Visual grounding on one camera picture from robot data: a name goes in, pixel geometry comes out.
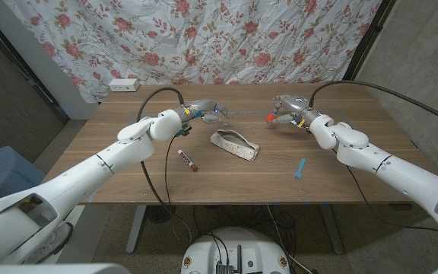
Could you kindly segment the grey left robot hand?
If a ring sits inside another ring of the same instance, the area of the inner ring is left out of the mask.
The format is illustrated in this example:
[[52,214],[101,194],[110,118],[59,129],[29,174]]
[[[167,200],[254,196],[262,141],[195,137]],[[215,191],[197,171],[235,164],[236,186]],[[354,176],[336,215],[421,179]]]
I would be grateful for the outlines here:
[[226,119],[233,117],[233,113],[215,100],[202,99],[194,100],[183,104],[178,114],[183,124],[189,123],[193,119],[201,119],[206,124],[224,123],[216,113],[221,113]]

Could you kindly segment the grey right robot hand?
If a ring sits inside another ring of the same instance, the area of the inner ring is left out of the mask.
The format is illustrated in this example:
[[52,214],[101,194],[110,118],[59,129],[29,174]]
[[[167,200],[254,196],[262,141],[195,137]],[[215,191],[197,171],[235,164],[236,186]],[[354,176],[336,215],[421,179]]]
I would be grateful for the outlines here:
[[313,118],[310,114],[315,113],[309,107],[309,101],[305,97],[282,94],[273,98],[276,102],[273,112],[266,117],[266,123],[271,124],[294,124],[296,127],[308,129]]

